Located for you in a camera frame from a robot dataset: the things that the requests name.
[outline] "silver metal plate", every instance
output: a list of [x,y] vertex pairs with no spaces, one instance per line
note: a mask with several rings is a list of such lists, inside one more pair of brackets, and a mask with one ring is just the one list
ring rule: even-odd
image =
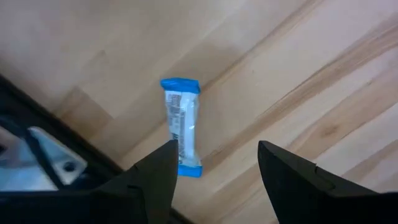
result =
[[[84,159],[49,133],[38,127],[31,127],[29,130],[39,141],[65,185],[71,184],[86,169],[87,162]],[[0,154],[0,191],[57,190],[24,140],[3,128],[0,136],[0,142],[7,147]],[[67,162],[73,164],[73,170],[69,172],[64,169]]]

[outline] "screw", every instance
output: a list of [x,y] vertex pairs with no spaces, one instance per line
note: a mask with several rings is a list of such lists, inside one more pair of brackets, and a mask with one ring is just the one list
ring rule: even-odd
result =
[[73,172],[76,170],[76,164],[74,162],[66,162],[63,165],[63,169],[65,172]]

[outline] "black cable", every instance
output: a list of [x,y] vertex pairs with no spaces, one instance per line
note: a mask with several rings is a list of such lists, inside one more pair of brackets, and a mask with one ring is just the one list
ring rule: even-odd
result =
[[54,185],[59,189],[65,189],[66,186],[62,183],[60,177],[51,165],[49,157],[46,155],[45,151],[42,149],[39,141],[32,135],[31,131],[27,126],[23,125],[14,116],[0,113],[0,126],[11,131],[17,137],[24,139],[27,143],[30,151],[33,153],[37,162],[47,174]]

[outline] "snack bar wrapper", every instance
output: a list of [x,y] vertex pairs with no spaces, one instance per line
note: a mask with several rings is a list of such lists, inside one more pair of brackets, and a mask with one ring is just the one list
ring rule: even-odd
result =
[[202,166],[195,152],[199,82],[187,78],[168,78],[161,80],[160,85],[165,90],[170,139],[178,140],[178,174],[200,177]]

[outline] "wooden floor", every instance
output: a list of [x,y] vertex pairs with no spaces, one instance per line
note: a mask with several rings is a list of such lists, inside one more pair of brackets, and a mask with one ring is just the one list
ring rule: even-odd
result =
[[398,190],[396,0],[2,0],[0,72],[125,169],[167,140],[159,80],[198,79],[195,223],[277,223],[259,140]]

